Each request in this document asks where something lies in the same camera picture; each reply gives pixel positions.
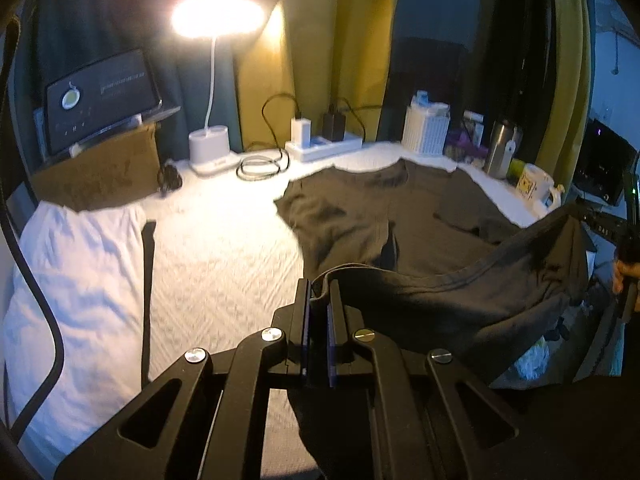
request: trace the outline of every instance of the white mug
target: white mug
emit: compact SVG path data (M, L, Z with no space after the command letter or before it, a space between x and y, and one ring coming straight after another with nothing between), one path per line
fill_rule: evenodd
M551 212L560 207L562 203L561 188L555 188L551 175L533 164L525 165L516 190L525 202L535 210L541 209L542 206L547 212ZM552 201L547 206L546 202L549 197Z

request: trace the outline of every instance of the thermos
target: thermos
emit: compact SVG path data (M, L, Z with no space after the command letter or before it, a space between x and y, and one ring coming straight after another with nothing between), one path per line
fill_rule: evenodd
M516 152L522 131L507 119L495 121L491 132L491 147L484 162L484 172L494 178L506 178L511 159Z

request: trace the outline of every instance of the yellow curtain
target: yellow curtain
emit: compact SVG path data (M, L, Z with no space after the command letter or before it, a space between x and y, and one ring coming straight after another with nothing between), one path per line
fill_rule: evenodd
M395 8L396 0L282 0L274 11L281 13L278 23L272 23L272 15L253 46L236 56L244 146L270 140L260 109L278 92L296 95L315 132L322 113L338 97L354 107L381 105ZM289 139L292 111L286 100L274 101L266 110L280 145ZM363 110L360 115L367 140L375 140L380 112ZM351 117L348 130L359 133Z
M589 113L591 41L587 0L556 0L556 94L536 165L568 188Z

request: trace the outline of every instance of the mug handle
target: mug handle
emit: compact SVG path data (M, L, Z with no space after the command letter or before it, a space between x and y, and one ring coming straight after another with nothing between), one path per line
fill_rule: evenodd
M552 202L548 207L549 212L558 209L562 205L562 192L564 191L564 186L562 184L558 187L552 187L549 192L551 193Z

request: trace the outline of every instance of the triangular cutout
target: triangular cutout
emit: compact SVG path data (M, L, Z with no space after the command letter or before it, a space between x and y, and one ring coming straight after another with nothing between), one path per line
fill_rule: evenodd
M498 415L468 384L456 384L456 390L474 430L479 447L489 449L514 438L516 431Z
M121 436L149 449L155 447L181 386L180 379L168 381L122 425Z

